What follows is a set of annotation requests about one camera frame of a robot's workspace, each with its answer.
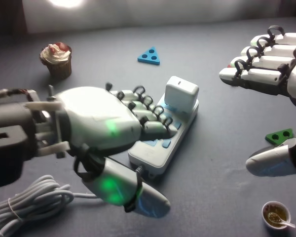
whipped cream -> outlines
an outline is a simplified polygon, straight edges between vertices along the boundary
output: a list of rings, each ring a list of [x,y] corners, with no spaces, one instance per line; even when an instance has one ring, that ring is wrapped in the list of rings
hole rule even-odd
[[[68,61],[71,52],[61,50],[56,44],[49,44],[40,53],[40,57],[51,64],[58,64]]]

gray table surface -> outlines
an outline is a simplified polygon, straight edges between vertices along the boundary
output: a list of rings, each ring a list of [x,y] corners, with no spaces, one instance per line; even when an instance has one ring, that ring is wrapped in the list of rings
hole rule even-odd
[[[41,99],[47,85],[60,92],[77,86],[132,89],[142,84],[155,100],[171,76],[200,87],[198,117],[165,174],[152,185],[170,200],[163,219],[148,219],[98,200],[74,200],[58,216],[27,224],[20,237],[244,237],[292,236],[296,229],[269,231],[261,208],[271,200],[284,203],[296,224],[296,175],[255,177],[245,168],[253,152],[267,146],[268,133],[296,131],[296,107],[289,98],[228,86],[219,79],[226,67],[270,25],[296,32],[296,18],[263,19],[195,26],[128,28],[80,33],[0,37],[0,89],[36,90]],[[49,43],[63,41],[73,49],[72,75],[53,81],[38,55]],[[160,66],[137,62],[155,46]],[[127,153],[114,156],[129,165]],[[74,192],[87,192],[73,172],[73,158],[34,158],[22,177],[0,188],[0,201],[24,190],[36,178],[51,174]]]

white power adapter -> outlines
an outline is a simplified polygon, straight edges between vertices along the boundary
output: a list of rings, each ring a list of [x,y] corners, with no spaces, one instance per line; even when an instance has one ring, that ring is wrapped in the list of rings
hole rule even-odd
[[[136,142],[128,151],[130,162],[148,171],[149,178],[164,173],[170,163],[197,114],[198,91],[197,85],[179,77],[171,77],[158,105],[164,108],[161,117],[173,119],[172,125],[178,130],[177,134],[171,139]]]
[[[164,94],[164,102],[178,111],[190,113],[195,105],[198,86],[179,77],[172,76]]]

cupcake wrapper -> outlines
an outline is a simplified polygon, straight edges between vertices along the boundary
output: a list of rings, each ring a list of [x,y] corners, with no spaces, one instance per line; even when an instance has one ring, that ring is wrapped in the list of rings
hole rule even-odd
[[[71,69],[72,49],[70,47],[69,47],[69,51],[71,52],[71,54],[69,56],[68,61],[65,63],[60,63],[60,64],[51,64],[51,63],[47,62],[46,60],[42,59],[39,54],[39,59],[40,59],[41,63],[48,68],[50,75],[53,78],[63,80],[63,79],[68,78],[71,75],[71,73],[72,73],[72,69]]]

cupcake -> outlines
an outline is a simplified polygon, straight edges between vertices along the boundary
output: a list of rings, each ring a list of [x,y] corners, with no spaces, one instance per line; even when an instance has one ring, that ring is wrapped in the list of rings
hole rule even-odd
[[[51,76],[66,79],[71,75],[71,48],[65,43],[49,44],[40,53],[40,61],[45,65]]]

